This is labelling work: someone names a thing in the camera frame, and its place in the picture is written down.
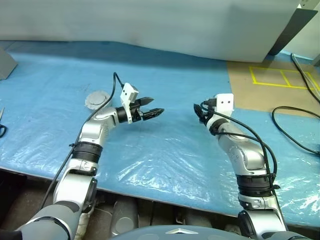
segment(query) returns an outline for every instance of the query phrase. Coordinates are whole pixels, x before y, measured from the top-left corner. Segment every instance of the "black electrical cord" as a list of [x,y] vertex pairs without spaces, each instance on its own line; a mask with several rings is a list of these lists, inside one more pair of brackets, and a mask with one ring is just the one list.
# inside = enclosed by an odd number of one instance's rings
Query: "black electrical cord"
[[156,202],[152,202],[152,209],[151,209],[151,216],[150,216],[150,221],[149,221],[149,226],[152,226],[154,222],[154,216],[155,216],[155,210],[156,210]]
[[291,53],[291,60],[293,61],[296,69],[299,71],[299,73],[301,74],[301,77],[304,81],[304,84],[306,86],[306,88],[308,89],[309,93],[312,95],[312,97],[320,104],[320,99],[312,92],[312,90],[310,89],[309,85],[308,85],[308,82],[306,80],[306,77],[305,77],[305,74],[304,72],[302,71],[302,69],[298,66],[298,64],[296,63],[296,60],[294,59],[294,54]]
[[277,198],[277,193],[275,191],[275,188],[279,186],[274,186],[274,176],[273,174],[271,174],[271,171],[270,171],[270,166],[269,166],[269,161],[268,161],[268,155],[267,155],[267,150],[266,150],[266,146],[265,146],[265,143],[262,141],[262,139],[260,138],[260,136],[251,128],[249,127],[248,125],[244,124],[243,122],[239,121],[239,120],[236,120],[230,116],[227,116],[227,115],[224,115],[224,114],[221,114],[219,112],[216,112],[214,111],[213,109],[208,109],[208,108],[205,108],[203,105],[206,104],[205,102],[202,102],[200,104],[201,108],[205,111],[208,111],[208,113],[212,113],[212,114],[216,114],[220,117],[223,117],[223,118],[226,118],[232,122],[235,122],[236,124],[239,124],[240,126],[246,128],[247,130],[249,130],[255,137],[256,137],[256,141],[260,143],[261,145],[261,148],[262,148],[262,152],[263,152],[263,158],[264,158],[264,162],[265,162],[265,171],[266,171],[266,175],[269,179],[269,184],[270,184],[270,188],[271,188],[271,191],[272,191],[272,194],[274,195],[275,199],[276,199],[276,204],[278,206],[278,209],[279,209],[279,212],[280,212],[280,215],[281,215],[281,218],[284,220],[284,215],[282,213],[282,210],[281,210],[281,207],[280,207],[280,204],[279,204],[279,201],[278,201],[278,198]]
[[[251,139],[254,140],[256,142],[259,142],[258,139],[254,138],[253,136],[248,136],[245,134],[240,134],[240,133],[234,133],[234,132],[215,132],[215,135],[232,135],[232,136],[239,136],[239,137],[243,137],[243,138],[247,138],[247,139]],[[269,151],[271,158],[272,158],[272,162],[273,162],[273,181],[275,180],[275,177],[277,175],[278,172],[278,163],[277,163],[277,159],[276,156],[274,154],[274,152],[271,150],[271,148],[266,144],[263,143],[263,145],[266,147],[266,149]]]
[[305,113],[308,113],[308,114],[311,114],[317,118],[320,119],[320,115],[316,114],[315,112],[312,112],[312,111],[308,111],[308,110],[305,110],[305,109],[302,109],[302,108],[297,108],[297,107],[293,107],[293,106],[278,106],[276,107],[273,111],[272,111],[272,121],[274,123],[274,125],[279,129],[280,132],[282,132],[284,135],[286,135],[290,140],[292,140],[295,144],[297,144],[300,148],[310,152],[310,153],[313,153],[313,154],[316,154],[316,155],[319,155],[320,156],[320,151],[316,151],[316,150],[312,150],[306,146],[303,146],[300,142],[298,142],[297,140],[295,140],[292,136],[290,136],[285,130],[283,130],[279,124],[277,123],[276,121],[276,118],[275,118],[275,113],[277,110],[279,109],[286,109],[286,110],[293,110],[293,111],[300,111],[300,112],[305,112]]
[[45,203],[46,203],[46,200],[47,200],[47,198],[48,198],[48,196],[49,196],[52,188],[54,187],[54,185],[55,185],[55,183],[56,183],[56,181],[57,181],[57,179],[58,179],[61,171],[63,170],[63,168],[64,168],[65,165],[67,164],[67,162],[68,162],[71,154],[73,153],[73,151],[74,151],[74,149],[75,149],[75,147],[76,147],[76,145],[77,145],[77,143],[78,143],[78,141],[79,141],[79,137],[80,137],[80,135],[81,135],[81,131],[82,131],[83,126],[84,126],[85,123],[86,123],[87,121],[89,121],[97,112],[99,112],[104,106],[106,106],[106,105],[111,101],[111,99],[113,98],[113,96],[114,96],[114,94],[115,94],[115,91],[116,91],[116,78],[118,79],[120,85],[123,86],[122,82],[121,82],[120,79],[119,79],[119,76],[117,75],[116,72],[114,72],[114,73],[113,73],[112,93],[111,93],[109,99],[108,99],[105,103],[103,103],[100,107],[98,107],[95,111],[93,111],[93,112],[90,114],[90,116],[89,116],[89,117],[84,121],[84,123],[82,124],[82,127],[81,127],[81,129],[80,129],[80,131],[79,131],[79,133],[78,133],[78,135],[77,135],[77,137],[76,137],[76,139],[75,139],[74,144],[71,144],[71,145],[70,145],[70,147],[72,147],[71,150],[69,151],[68,155],[65,157],[65,159],[64,159],[64,161],[62,162],[60,168],[58,169],[58,171],[56,172],[54,178],[52,179],[52,181],[51,181],[51,183],[50,183],[47,191],[45,192],[45,195],[44,195],[44,197],[43,197],[43,199],[42,199],[42,202],[41,202],[41,204],[40,204],[40,207],[39,207],[38,211],[40,211],[41,209],[44,208]]

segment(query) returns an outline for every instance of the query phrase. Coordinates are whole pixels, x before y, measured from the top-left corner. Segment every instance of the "floor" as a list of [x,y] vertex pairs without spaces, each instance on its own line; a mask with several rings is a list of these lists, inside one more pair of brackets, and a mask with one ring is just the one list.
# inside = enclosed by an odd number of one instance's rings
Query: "floor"
[[[1,181],[0,186],[3,186],[5,182],[6,181]],[[0,225],[0,229],[13,231],[26,223],[37,212],[49,183],[48,180],[28,177],[27,179],[24,178],[23,186],[11,187],[10,192],[13,193],[15,188],[20,188],[20,193],[17,195],[16,200],[6,214],[4,221]],[[83,238],[84,240],[101,240],[110,237],[109,227],[116,199],[117,195],[115,194],[98,191],[96,196],[97,204],[90,217],[87,231]],[[52,194],[49,196],[46,204],[49,204],[50,202],[52,202]],[[137,199],[137,203],[140,227],[149,226],[150,224],[172,225],[180,223],[183,221],[181,219],[182,213],[187,211],[187,209],[183,207],[152,202],[144,199]],[[237,224],[237,219],[234,217],[215,213],[203,214],[208,216],[212,226],[217,229],[224,230],[227,224]],[[298,226],[289,226],[289,229],[314,240],[320,239],[320,232],[318,229]]]

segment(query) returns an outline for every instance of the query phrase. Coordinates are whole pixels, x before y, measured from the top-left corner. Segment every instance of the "table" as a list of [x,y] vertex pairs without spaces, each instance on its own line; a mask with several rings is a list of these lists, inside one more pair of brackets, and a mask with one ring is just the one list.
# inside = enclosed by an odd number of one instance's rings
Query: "table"
[[[139,97],[155,99],[147,108],[165,112],[110,133],[98,187],[227,215],[242,209],[226,154],[193,111],[193,103],[231,92],[225,61],[114,42],[2,41],[0,46],[18,62],[0,81],[1,123],[8,127],[0,138],[0,168],[52,178],[90,114],[85,98],[97,90],[110,93],[117,72],[139,89]],[[112,104],[121,104],[119,86]],[[277,192],[287,223],[320,227],[319,159],[280,134],[269,112],[236,108],[232,116],[258,132],[277,156]],[[279,114],[277,119],[299,141],[319,142],[315,118]]]

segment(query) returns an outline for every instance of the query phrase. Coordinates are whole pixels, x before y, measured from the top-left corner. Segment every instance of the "gray disc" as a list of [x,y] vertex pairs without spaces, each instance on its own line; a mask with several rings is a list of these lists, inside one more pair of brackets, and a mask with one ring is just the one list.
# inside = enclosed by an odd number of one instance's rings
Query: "gray disc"
[[[85,106],[91,110],[98,109],[102,104],[104,104],[110,95],[104,91],[94,91],[90,93],[89,96],[85,99]],[[108,102],[105,108],[108,108],[112,105],[112,101]]]

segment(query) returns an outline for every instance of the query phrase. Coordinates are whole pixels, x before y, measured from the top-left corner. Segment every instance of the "silver arm segment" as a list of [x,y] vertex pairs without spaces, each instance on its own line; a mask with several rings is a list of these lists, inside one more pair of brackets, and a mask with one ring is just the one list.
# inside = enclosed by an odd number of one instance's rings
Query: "silver arm segment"
[[238,200],[244,209],[238,215],[242,234],[263,240],[270,233],[286,231],[286,225],[277,197],[273,194],[261,147],[246,137],[232,135],[245,134],[229,119],[214,114],[230,117],[233,105],[232,93],[218,94],[201,106],[195,104],[194,111],[210,133],[216,135],[219,146],[232,164],[239,189]]
[[87,121],[79,137],[79,142],[104,145],[108,132],[119,124],[117,110],[114,107],[102,109]]
[[[218,133],[221,132],[244,134],[230,122],[223,123],[218,128]],[[216,136],[220,147],[228,155],[237,177],[238,200],[244,208],[239,217],[251,225],[247,230],[242,229],[242,231],[248,232],[251,228],[249,231],[251,233],[247,233],[248,237],[259,240],[265,239],[263,237],[265,233],[286,231],[276,196],[269,189],[270,183],[261,147],[242,136]]]

